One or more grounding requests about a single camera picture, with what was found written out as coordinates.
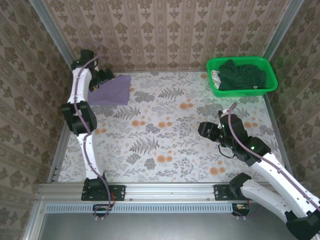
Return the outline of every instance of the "green plastic basket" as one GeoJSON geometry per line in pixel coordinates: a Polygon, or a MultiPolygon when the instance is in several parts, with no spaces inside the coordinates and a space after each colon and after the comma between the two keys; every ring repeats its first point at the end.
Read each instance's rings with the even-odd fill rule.
{"type": "Polygon", "coordinates": [[[229,97],[249,97],[249,96],[262,96],[267,92],[271,92],[277,89],[278,81],[275,73],[269,61],[261,56],[233,56],[233,57],[215,57],[210,59],[206,64],[208,76],[210,79],[210,85],[213,90],[213,94],[218,98],[229,98],[229,97]],[[220,66],[226,61],[232,59],[236,66],[250,64],[256,65],[260,70],[265,71],[266,74],[266,88],[265,89],[241,89],[241,90],[229,90],[220,91],[215,88],[214,82],[211,77],[211,70],[220,70],[220,66]]]}

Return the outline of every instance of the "floral mat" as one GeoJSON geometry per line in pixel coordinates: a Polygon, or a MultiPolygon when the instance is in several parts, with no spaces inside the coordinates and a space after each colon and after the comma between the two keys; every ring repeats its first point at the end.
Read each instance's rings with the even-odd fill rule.
{"type": "MultiPolygon", "coordinates": [[[[282,162],[262,96],[217,98],[206,72],[130,75],[127,106],[92,107],[98,161],[109,182],[228,182],[241,172],[265,182],[245,163],[222,156],[217,143],[198,134],[201,122],[217,124],[218,110],[233,102],[248,134],[264,140],[282,162]]],[[[221,150],[232,155],[229,149],[221,150]]],[[[71,134],[58,180],[85,178],[81,148],[71,134]]]]}

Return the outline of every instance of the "purple towel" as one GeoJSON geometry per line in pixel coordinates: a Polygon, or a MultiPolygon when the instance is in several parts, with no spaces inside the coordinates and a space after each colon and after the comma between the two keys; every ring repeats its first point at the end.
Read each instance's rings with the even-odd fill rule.
{"type": "Polygon", "coordinates": [[[88,103],[94,105],[128,105],[130,96],[130,75],[116,76],[88,93],[88,103]]]}

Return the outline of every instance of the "wire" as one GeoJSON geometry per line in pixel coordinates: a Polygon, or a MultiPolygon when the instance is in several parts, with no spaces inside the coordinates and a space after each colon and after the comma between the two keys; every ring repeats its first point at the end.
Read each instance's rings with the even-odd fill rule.
{"type": "Polygon", "coordinates": [[[259,209],[258,209],[256,212],[254,212],[254,213],[252,213],[252,214],[250,214],[250,215],[247,215],[247,216],[242,215],[240,212],[238,212],[238,211],[236,211],[236,210],[233,210],[233,212],[236,213],[236,214],[238,214],[240,217],[251,218],[251,217],[257,215],[258,213],[260,213],[261,210],[262,210],[262,208],[263,208],[263,207],[260,206],[259,209]]]}
{"type": "Polygon", "coordinates": [[[226,156],[226,155],[224,155],[224,154],[221,152],[220,146],[221,146],[221,144],[218,145],[218,149],[219,149],[219,153],[220,153],[222,156],[224,156],[224,157],[227,158],[227,159],[233,159],[233,158],[235,157],[235,154],[233,154],[233,156],[226,156]]]}
{"type": "Polygon", "coordinates": [[[97,58],[96,59],[96,64],[94,65],[94,67],[98,66],[98,63],[99,63],[99,59],[97,58]]]}
{"type": "MultiPolygon", "coordinates": [[[[108,214],[109,214],[109,211],[110,211],[110,205],[111,205],[111,194],[110,194],[110,190],[109,190],[109,186],[108,186],[108,181],[107,179],[104,179],[93,167],[92,167],[92,163],[90,162],[90,159],[89,159],[89,156],[88,156],[88,153],[87,153],[87,149],[86,149],[86,142],[87,142],[87,137],[89,137],[92,132],[90,130],[90,127],[87,125],[86,121],[84,120],[84,118],[82,117],[82,113],[81,111],[78,109],[78,106],[77,106],[77,92],[78,92],[78,84],[79,84],[79,79],[81,77],[81,73],[83,72],[83,70],[92,62],[94,62],[95,60],[98,59],[98,57],[100,57],[101,53],[102,53],[102,45],[97,43],[97,42],[92,42],[91,45],[94,45],[94,44],[98,44],[100,46],[99,48],[99,52],[98,54],[92,58],[91,60],[89,60],[79,71],[78,73],[78,76],[76,78],[76,81],[75,81],[75,89],[74,89],[74,103],[73,103],[73,106],[74,106],[74,109],[76,111],[76,113],[78,114],[78,117],[80,119],[80,121],[82,122],[83,126],[85,127],[86,131],[87,131],[87,135],[84,136],[83,138],[83,152],[84,152],[84,158],[86,159],[90,169],[94,172],[94,174],[97,175],[98,178],[100,178],[106,188],[106,192],[107,192],[107,195],[108,195],[108,209],[106,210],[106,213],[103,217],[101,217],[101,219],[103,219],[104,217],[106,217],[108,214]]],[[[96,214],[97,211],[94,211],[94,216],[97,218],[97,214],[96,214]]]]}
{"type": "Polygon", "coordinates": [[[274,167],[277,172],[279,174],[282,174],[284,176],[285,179],[287,179],[287,181],[294,186],[294,188],[309,202],[311,203],[312,206],[314,206],[315,209],[317,209],[320,212],[320,207],[302,190],[300,189],[300,187],[294,182],[292,181],[292,179],[285,173],[282,171],[282,169],[280,167],[278,167],[277,165],[275,165],[273,162],[269,161],[268,159],[264,158],[263,156],[260,156],[259,154],[255,153],[254,151],[252,151],[251,149],[247,148],[237,137],[235,131],[232,128],[232,124],[231,124],[231,114],[232,111],[236,108],[237,103],[234,102],[230,109],[229,109],[229,113],[228,113],[228,126],[230,129],[230,132],[232,134],[232,136],[234,137],[234,139],[237,141],[237,143],[244,149],[246,150],[248,153],[256,156],[257,158],[261,159],[262,161],[265,161],[266,163],[268,163],[269,165],[271,165],[272,167],[274,167]]]}
{"type": "MultiPolygon", "coordinates": [[[[112,207],[114,207],[114,206],[115,206],[115,204],[116,204],[115,193],[114,193],[114,192],[112,192],[112,193],[111,193],[111,195],[112,195],[112,200],[113,200],[112,207]]],[[[98,216],[97,216],[97,211],[98,211],[98,209],[103,209],[103,208],[104,208],[105,210],[107,210],[107,211],[108,211],[108,210],[110,211],[109,206],[105,206],[105,205],[97,205],[97,206],[95,206],[95,207],[94,207],[93,215],[95,216],[95,220],[97,220],[97,219],[98,219],[98,216]]]]}

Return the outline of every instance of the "dark green cloth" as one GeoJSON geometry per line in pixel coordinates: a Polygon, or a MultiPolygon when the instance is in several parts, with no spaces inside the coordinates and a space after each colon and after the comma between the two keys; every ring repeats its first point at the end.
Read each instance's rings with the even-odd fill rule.
{"type": "Polygon", "coordinates": [[[236,66],[230,59],[220,66],[218,74],[221,83],[219,90],[244,90],[244,89],[265,89],[267,76],[265,71],[261,71],[255,65],[236,66]]]}

